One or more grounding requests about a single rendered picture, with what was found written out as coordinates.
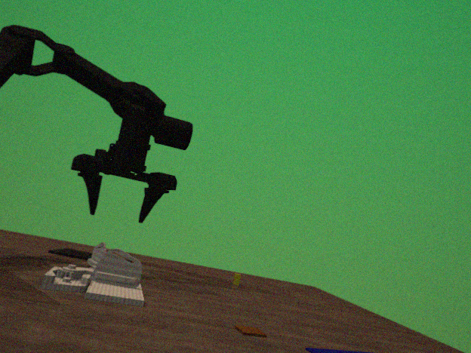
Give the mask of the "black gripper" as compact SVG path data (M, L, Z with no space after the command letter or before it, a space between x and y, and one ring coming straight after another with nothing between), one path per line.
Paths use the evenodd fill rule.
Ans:
M112 164L104 163L103 158L81 154L72 160L71 170L80 171L78 176L85 181L90 215L94 215L97 209L103 178L100 172L148 183L149 187L144 188L145 196L140 211L139 223L142 223L164 193L176 190L177 179L166 173L144 173L147 151L151 147L148 139L133 134L119 134L115 146L117 147Z

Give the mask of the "blue rectangular plate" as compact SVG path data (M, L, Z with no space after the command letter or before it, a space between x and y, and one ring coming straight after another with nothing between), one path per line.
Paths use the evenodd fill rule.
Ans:
M374 353L374 352L364 352L364 351L344 351L344 350L333 350L333 349L323 349L323 348L305 348L305 350L310 353Z

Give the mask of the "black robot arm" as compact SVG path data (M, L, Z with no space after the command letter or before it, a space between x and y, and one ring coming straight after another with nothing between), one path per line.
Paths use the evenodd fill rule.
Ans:
M35 40L54 51L53 62L32 65ZM146 86L123 82L81 57L68 45L51 40L41 31L10 25L0 32L0 88L15 73L66 74L80 85L107 100L123 118L120 134L133 134L155 143L186 150L192 137L192 124L166 116L166 104Z

